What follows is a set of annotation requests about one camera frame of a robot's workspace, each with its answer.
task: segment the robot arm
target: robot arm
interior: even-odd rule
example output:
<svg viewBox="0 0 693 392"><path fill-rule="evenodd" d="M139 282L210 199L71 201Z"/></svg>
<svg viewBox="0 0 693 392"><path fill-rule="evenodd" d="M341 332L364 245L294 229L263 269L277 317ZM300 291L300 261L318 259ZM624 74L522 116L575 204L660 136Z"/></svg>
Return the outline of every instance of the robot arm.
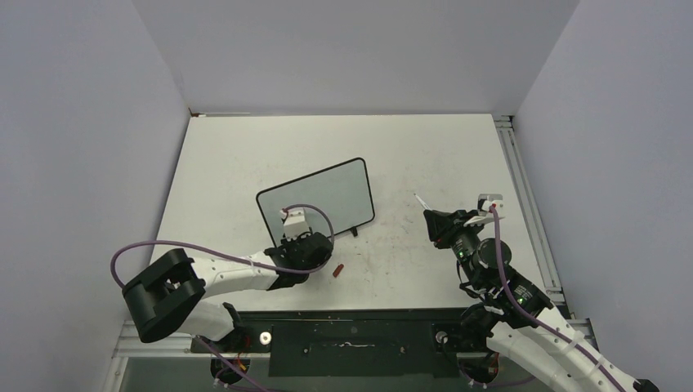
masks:
<svg viewBox="0 0 693 392"><path fill-rule="evenodd" d="M479 239L483 225L494 222L493 213L503 209L500 195L480 195L477 210L445 213L424 208L429 239L435 247L454 252L458 273L461 269L467 277L460 288L483 304L465 314L460 336L446 337L442 344L475 336L556 391L658 391L651 382L618 369L587 343L548 297L509 265L512 254L506 243Z"/></svg>
<svg viewBox="0 0 693 392"><path fill-rule="evenodd" d="M321 233L312 232L302 208L283 215L284 238L278 247L235 261L188 257L183 249L176 248L125 284L123 297L140 340L150 343L184 332L219 341L240 320L232 305L215 305L207 298L305 282L311 271L331 257L333 244Z"/></svg>

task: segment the black panel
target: black panel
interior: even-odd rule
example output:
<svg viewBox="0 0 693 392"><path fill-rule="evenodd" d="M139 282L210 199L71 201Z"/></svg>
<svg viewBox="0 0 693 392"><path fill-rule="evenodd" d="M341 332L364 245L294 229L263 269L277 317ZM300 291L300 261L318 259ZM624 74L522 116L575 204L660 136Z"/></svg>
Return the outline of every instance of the black panel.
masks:
<svg viewBox="0 0 693 392"><path fill-rule="evenodd" d="M459 376L426 321L296 322L274 332L270 376Z"/></svg>

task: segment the gray wall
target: gray wall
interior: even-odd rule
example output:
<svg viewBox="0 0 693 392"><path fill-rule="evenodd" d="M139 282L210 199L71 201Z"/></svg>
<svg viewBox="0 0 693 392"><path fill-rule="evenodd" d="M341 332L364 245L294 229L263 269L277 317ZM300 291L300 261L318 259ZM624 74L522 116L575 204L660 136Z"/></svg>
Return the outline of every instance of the gray wall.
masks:
<svg viewBox="0 0 693 392"><path fill-rule="evenodd" d="M4 1L0 53L0 385L98 390L186 107L127 0Z"/></svg>
<svg viewBox="0 0 693 392"><path fill-rule="evenodd" d="M690 390L691 15L583 0L515 122L571 308L660 390Z"/></svg>
<svg viewBox="0 0 693 392"><path fill-rule="evenodd" d="M133 0L201 112L515 113L577 0Z"/></svg>

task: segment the metal frame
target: metal frame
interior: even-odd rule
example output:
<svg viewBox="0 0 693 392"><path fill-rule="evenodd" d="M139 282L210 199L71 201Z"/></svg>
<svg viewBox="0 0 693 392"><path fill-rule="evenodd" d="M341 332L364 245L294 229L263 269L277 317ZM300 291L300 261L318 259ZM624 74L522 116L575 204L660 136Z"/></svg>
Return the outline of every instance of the metal frame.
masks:
<svg viewBox="0 0 693 392"><path fill-rule="evenodd" d="M546 232L543 229L539 210L534 200L534 194L527 182L524 165L521 161L520 151L516 147L512 119L509 116L494 116L496 130L499 134L503 154L505 155L512 182L515 185L517 196L520 200L521 210L525 217L525 224L530 233L530 241L539 264L544 286L552 301L558 305L565 304L561 281L558 278L556 265L548 246ZM569 323L580 329L588 340L597 346L597 341L592 333L592 325L589 319L571 319ZM114 351L114 359L106 379L104 391L116 391L122 382L122 375L127 358L130 357L158 357L158 358L211 358L210 354L196 354L190 352L191 338L189 335L174 333L170 337L155 343L141 343L132 321L126 321L118 338ZM270 354L241 354L242 358L269 358Z"/></svg>
<svg viewBox="0 0 693 392"><path fill-rule="evenodd" d="M127 357L113 357L110 361L106 380L104 382L103 392L119 392L120 386L123 384L123 375L127 367Z"/></svg>
<svg viewBox="0 0 693 392"><path fill-rule="evenodd" d="M496 130L499 134L503 154L507 162L507 168L510 171L512 183L515 185L517 197L520 200L522 215L525 216L525 224L530 233L530 241L532 248L537 258L539 271L542 275L544 286L547 288L547 294L552 300L565 302L563 298L563 288L561 280L558 278L556 264L553 261L551 248L548 246L546 232L543 229L541 216L537 203L534 200L534 194L527 180L525 166L522 163L520 150L516 147L515 132L512 129L512 119L509 116L500 116L494 119Z"/></svg>

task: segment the white table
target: white table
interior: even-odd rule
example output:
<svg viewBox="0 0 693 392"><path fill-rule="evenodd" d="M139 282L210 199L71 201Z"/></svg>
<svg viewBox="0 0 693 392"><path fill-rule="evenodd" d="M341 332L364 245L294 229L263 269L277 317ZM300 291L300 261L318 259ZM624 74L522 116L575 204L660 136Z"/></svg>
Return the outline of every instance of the white table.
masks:
<svg viewBox="0 0 693 392"><path fill-rule="evenodd" d="M420 194L434 209L476 208L502 194L503 240L512 265L543 288L494 122L487 114L192 118L158 239L237 256L272 246L260 190L362 157L376 218L338 236L328 265L307 282L272 292L213 297L238 310L375 310L469 306L455 258L428 241ZM480 234L493 236L492 225ZM155 261L169 247L156 247ZM203 256L188 251L192 256ZM334 268L345 267L334 278Z"/></svg>

